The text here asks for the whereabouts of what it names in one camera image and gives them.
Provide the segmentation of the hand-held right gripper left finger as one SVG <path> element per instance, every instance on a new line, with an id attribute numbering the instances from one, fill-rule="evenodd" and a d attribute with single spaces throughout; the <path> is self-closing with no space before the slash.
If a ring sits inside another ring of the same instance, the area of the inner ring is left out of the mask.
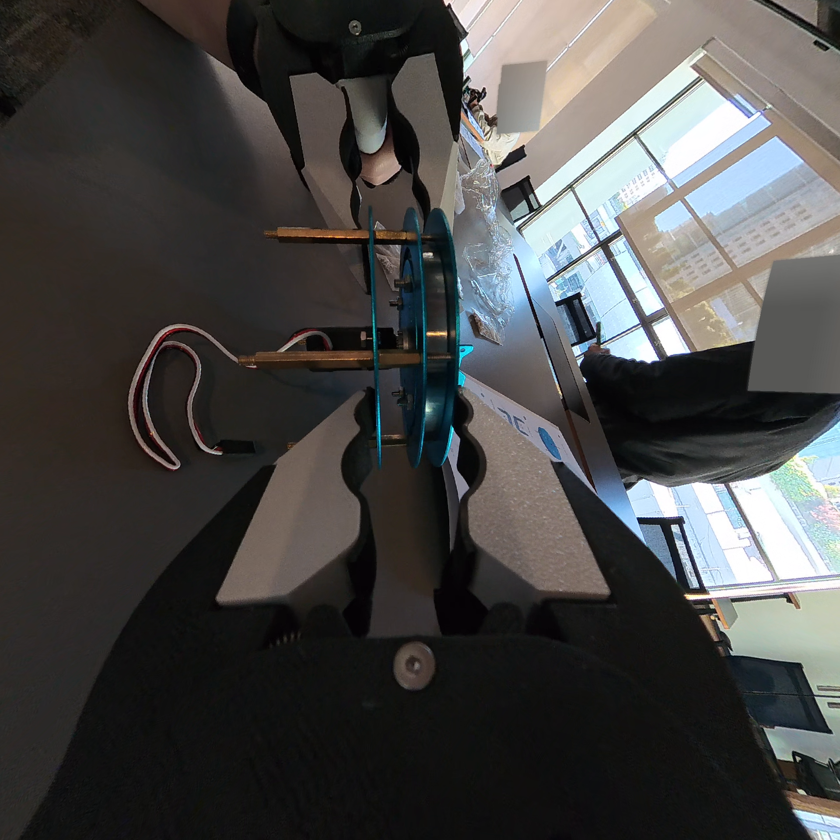
<path id="1" fill-rule="evenodd" d="M 361 488 L 373 467 L 372 388 L 281 456 L 217 594 L 220 606 L 282 604 L 302 623 L 336 608 L 368 634 L 376 576 L 371 514 Z"/>

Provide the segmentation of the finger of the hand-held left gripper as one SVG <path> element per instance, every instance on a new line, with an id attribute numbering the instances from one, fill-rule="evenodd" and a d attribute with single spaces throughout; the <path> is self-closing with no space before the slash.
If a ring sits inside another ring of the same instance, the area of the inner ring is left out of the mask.
<path id="1" fill-rule="evenodd" d="M 303 178 L 327 228 L 357 229 L 351 214 L 354 183 L 340 158 L 347 119 L 340 89 L 316 73 L 290 77 L 305 166 Z"/>
<path id="2" fill-rule="evenodd" d="M 432 207 L 455 218 L 458 135 L 453 133 L 434 54 L 408 58 L 392 84 L 395 105 L 419 148 L 418 176 Z"/>

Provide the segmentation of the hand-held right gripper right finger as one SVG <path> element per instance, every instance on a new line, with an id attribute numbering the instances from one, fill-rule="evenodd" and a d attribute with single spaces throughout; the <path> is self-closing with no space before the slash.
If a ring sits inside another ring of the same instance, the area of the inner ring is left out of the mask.
<path id="1" fill-rule="evenodd" d="M 497 604 L 527 616 L 547 600 L 610 597 L 558 467 L 460 389 L 444 462 L 452 547 L 436 590 L 442 634 L 476 633 Z"/>

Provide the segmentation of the assembly instruction booklet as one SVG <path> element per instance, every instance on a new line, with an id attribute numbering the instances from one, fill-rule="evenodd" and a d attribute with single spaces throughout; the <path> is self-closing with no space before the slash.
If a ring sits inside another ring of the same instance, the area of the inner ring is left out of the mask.
<path id="1" fill-rule="evenodd" d="M 513 517 L 558 508 L 555 467 L 578 467 L 560 430 L 475 378 L 461 378 L 443 467 L 450 510 L 469 493 L 490 513 Z"/>

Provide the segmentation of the blue round turntable base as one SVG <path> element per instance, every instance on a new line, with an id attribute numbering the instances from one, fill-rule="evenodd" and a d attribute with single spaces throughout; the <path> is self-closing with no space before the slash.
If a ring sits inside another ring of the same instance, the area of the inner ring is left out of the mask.
<path id="1" fill-rule="evenodd" d="M 425 455 L 430 464 L 441 466 L 453 433 L 461 358 L 455 251 L 444 212 L 431 210 L 422 227 L 410 208 L 402 228 L 390 230 L 375 227 L 370 208 L 366 229 L 278 227 L 264 236 L 291 244 L 361 245 L 370 272 L 371 329 L 359 350 L 261 351 L 250 360 L 241 357 L 239 363 L 279 370 L 371 371 L 378 467 L 383 448 L 381 373 L 399 370 L 396 400 L 402 409 L 409 463 L 417 467 Z M 402 342 L 394 349 L 387 349 L 378 333 L 382 318 L 377 313 L 376 245 L 401 247 L 392 306 L 398 317 L 396 337 Z"/>

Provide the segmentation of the person's left hand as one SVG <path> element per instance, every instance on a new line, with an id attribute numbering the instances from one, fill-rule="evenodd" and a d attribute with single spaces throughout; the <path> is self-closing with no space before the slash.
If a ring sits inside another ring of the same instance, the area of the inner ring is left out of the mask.
<path id="1" fill-rule="evenodd" d="M 372 154 L 360 153 L 360 161 L 360 178 L 370 187 L 386 184 L 402 170 L 394 150 L 384 145 Z"/>

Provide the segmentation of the crumpled clear plastic bag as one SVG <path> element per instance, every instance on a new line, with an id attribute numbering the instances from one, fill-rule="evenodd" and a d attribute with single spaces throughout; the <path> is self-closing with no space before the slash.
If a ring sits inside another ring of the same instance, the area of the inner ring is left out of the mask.
<path id="1" fill-rule="evenodd" d="M 459 164 L 457 195 L 464 197 L 467 205 L 475 206 L 483 218 L 492 222 L 496 219 L 500 190 L 490 160 L 484 156 L 471 170 L 462 173 L 461 169 Z"/>
<path id="2" fill-rule="evenodd" d="M 482 312 L 502 329 L 515 311 L 511 290 L 509 258 L 513 247 L 509 232 L 497 218 L 486 222 L 486 228 L 463 248 L 469 267 L 470 285 Z"/>

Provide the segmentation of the black mesh chair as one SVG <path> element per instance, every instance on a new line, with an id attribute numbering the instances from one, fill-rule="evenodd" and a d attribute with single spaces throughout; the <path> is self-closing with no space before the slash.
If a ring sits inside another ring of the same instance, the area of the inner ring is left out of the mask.
<path id="1" fill-rule="evenodd" d="M 502 189 L 500 199 L 505 204 L 511 220 L 515 224 L 519 224 L 522 220 L 538 212 L 542 207 L 528 175 Z"/>
<path id="2" fill-rule="evenodd" d="M 638 518 L 643 539 L 666 570 L 687 593 L 707 594 L 686 534 L 683 517 Z"/>
<path id="3" fill-rule="evenodd" d="M 596 329 L 585 309 L 580 292 L 556 301 L 555 307 L 571 346 L 576 347 L 595 340 Z"/>

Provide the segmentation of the black monitor screen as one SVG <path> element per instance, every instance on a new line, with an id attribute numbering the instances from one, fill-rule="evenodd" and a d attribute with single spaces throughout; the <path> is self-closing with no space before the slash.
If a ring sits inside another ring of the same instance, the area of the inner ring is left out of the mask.
<path id="1" fill-rule="evenodd" d="M 760 726 L 833 733 L 802 664 L 741 655 L 723 661 L 751 718 Z"/>

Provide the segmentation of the beige roller blind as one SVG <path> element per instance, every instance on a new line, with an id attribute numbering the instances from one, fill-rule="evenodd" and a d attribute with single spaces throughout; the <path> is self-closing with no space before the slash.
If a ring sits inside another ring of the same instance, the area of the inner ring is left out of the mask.
<path id="1" fill-rule="evenodd" d="M 756 118 L 617 222 L 678 313 L 736 285 L 761 301 L 775 260 L 832 254 L 838 214 L 838 160 Z"/>

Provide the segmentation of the large glass window wall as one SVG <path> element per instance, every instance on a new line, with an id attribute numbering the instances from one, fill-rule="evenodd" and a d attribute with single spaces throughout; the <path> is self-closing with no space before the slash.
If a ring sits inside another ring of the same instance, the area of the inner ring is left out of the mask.
<path id="1" fill-rule="evenodd" d="M 838 253 L 838 165 L 698 72 L 537 208 L 519 230 L 555 301 L 579 293 L 605 346 L 641 361 L 753 340 L 774 261 Z M 838 429 L 763 478 L 629 497 L 684 519 L 710 587 L 838 578 Z"/>

